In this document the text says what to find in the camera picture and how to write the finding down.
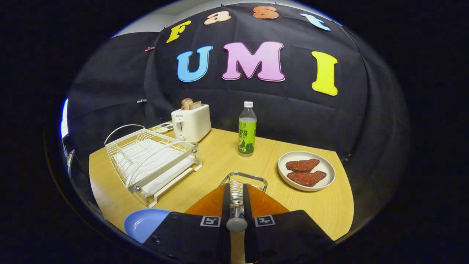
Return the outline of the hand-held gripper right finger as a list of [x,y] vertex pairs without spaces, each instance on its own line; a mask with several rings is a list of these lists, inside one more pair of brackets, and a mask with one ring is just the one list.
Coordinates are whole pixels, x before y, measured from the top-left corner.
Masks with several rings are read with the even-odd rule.
[[289,211],[251,184],[243,185],[245,259],[255,264],[307,264],[334,241],[302,209]]

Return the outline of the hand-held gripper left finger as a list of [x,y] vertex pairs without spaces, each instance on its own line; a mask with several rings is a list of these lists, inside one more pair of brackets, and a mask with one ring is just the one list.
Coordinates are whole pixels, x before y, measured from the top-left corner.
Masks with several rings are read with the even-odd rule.
[[229,264],[229,194],[221,184],[186,212],[170,212],[144,245],[179,264]]

